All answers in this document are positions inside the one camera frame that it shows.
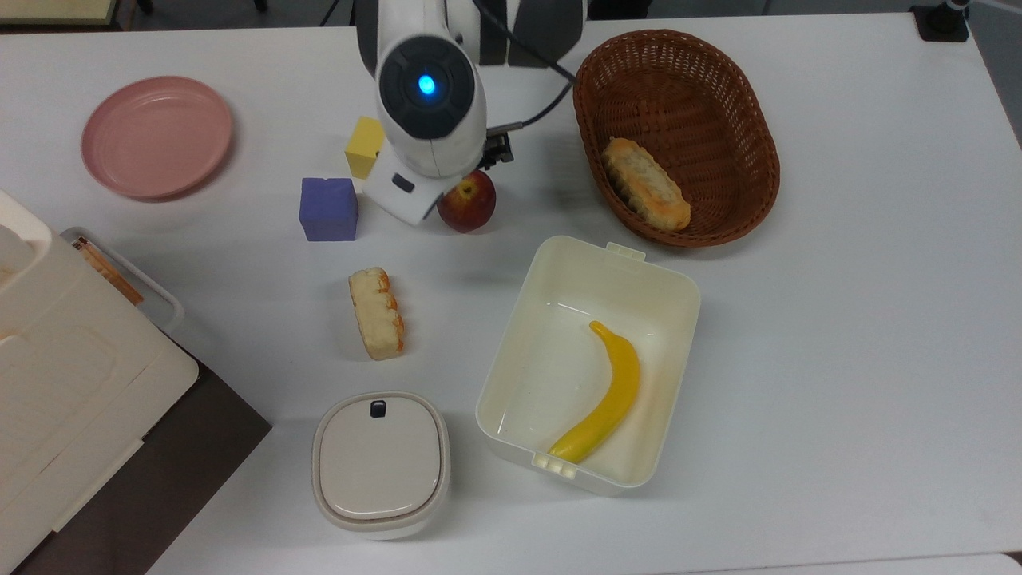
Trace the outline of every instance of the apple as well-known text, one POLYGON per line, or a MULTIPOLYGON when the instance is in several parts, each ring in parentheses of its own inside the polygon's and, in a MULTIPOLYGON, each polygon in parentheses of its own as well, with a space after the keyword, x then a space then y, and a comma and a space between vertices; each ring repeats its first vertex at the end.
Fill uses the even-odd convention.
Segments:
POLYGON ((485 173, 476 170, 447 192, 436 210, 447 225, 466 233, 490 221, 497 207, 497 190, 485 173))

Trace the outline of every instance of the pink plate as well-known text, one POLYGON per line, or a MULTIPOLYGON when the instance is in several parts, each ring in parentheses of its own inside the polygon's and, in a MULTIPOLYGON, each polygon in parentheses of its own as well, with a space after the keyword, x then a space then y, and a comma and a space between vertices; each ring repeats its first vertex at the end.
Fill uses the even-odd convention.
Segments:
POLYGON ((162 76, 129 84, 99 104, 82 133, 82 159, 107 188, 154 199, 200 183, 230 143, 224 98, 201 82, 162 76))

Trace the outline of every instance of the brown basket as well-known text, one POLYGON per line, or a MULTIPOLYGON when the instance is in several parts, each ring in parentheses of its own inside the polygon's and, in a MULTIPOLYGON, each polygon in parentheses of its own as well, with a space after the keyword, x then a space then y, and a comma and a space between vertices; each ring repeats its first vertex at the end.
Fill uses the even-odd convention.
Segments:
POLYGON ((607 40, 578 68, 575 114, 593 177, 629 229, 667 245, 717 245, 766 217, 781 183, 774 138, 749 81, 713 46, 672 30, 607 40), (639 142, 692 204, 692 223, 659 230, 633 211, 600 154, 611 137, 639 142))

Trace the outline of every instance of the blue light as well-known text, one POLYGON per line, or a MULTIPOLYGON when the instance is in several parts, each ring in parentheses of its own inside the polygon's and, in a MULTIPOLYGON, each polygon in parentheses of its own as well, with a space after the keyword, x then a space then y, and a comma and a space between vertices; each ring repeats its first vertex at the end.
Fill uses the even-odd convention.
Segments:
POLYGON ((419 90, 427 96, 431 96, 436 91, 436 83, 428 74, 419 77, 419 90))

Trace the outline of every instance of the yellow banana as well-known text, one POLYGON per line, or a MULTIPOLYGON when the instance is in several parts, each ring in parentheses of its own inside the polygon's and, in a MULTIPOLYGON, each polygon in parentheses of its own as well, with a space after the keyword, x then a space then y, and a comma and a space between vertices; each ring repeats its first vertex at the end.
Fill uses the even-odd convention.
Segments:
POLYGON ((588 458, 614 433, 639 394, 639 356, 636 348, 599 322, 590 323, 589 328, 603 340, 613 376, 610 378, 607 394, 596 410, 558 439, 548 451, 551 456, 572 464, 588 458))

